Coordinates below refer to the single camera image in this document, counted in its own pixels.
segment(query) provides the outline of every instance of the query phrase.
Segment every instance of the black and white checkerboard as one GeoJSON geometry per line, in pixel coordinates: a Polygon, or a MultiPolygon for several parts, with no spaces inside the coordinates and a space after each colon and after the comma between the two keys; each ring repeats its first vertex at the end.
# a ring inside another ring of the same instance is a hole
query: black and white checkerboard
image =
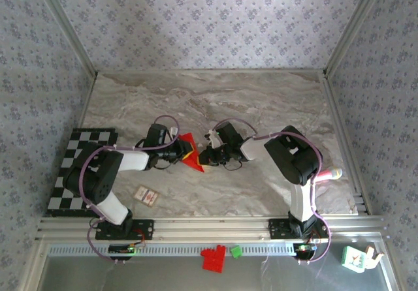
{"type": "Polygon", "coordinates": [[[72,131],[46,212],[48,215],[53,217],[95,216],[92,210],[86,208],[86,203],[83,202],[83,199],[75,196],[67,189],[64,189],[63,177],[87,142],[96,142],[104,146],[112,146],[116,144],[117,139],[118,134],[113,128],[79,128],[72,131]]]}

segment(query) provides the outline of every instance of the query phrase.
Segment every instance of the floral wallpaper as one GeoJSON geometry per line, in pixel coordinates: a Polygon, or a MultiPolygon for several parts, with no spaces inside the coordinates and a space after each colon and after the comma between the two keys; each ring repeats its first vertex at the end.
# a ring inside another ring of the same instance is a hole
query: floral wallpaper
{"type": "Polygon", "coordinates": [[[323,68],[359,0],[60,0],[98,71],[323,68]]]}
{"type": "Polygon", "coordinates": [[[0,290],[15,290],[91,79],[43,0],[0,3],[0,290]]]}
{"type": "Polygon", "coordinates": [[[373,213],[418,290],[418,0],[377,0],[332,77],[373,213]]]}

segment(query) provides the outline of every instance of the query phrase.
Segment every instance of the red lego brick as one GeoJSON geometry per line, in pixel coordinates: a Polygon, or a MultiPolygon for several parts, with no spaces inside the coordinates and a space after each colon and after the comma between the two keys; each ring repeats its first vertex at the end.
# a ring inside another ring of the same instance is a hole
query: red lego brick
{"type": "Polygon", "coordinates": [[[203,259],[203,269],[215,271],[216,273],[222,273],[223,264],[225,263],[225,253],[227,248],[218,245],[216,250],[205,249],[201,252],[203,259]]]}

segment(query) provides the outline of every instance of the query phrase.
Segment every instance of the small card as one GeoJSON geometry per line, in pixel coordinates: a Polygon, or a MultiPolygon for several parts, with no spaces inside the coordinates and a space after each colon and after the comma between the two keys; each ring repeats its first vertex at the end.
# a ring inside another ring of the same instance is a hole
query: small card
{"type": "Polygon", "coordinates": [[[158,196],[159,193],[157,191],[141,185],[133,197],[148,207],[152,207],[158,196]]]}

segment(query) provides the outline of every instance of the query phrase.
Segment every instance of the red triangle block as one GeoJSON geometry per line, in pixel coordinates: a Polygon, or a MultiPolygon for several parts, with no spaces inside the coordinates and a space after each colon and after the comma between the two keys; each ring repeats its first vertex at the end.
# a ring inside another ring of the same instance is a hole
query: red triangle block
{"type": "Polygon", "coordinates": [[[191,132],[186,134],[181,134],[178,136],[183,141],[189,142],[191,146],[193,146],[193,152],[189,156],[187,156],[185,159],[182,160],[182,162],[189,167],[192,167],[193,169],[196,169],[200,172],[204,172],[203,167],[199,164],[199,152],[196,148],[195,140],[193,139],[193,135],[191,132]]]}

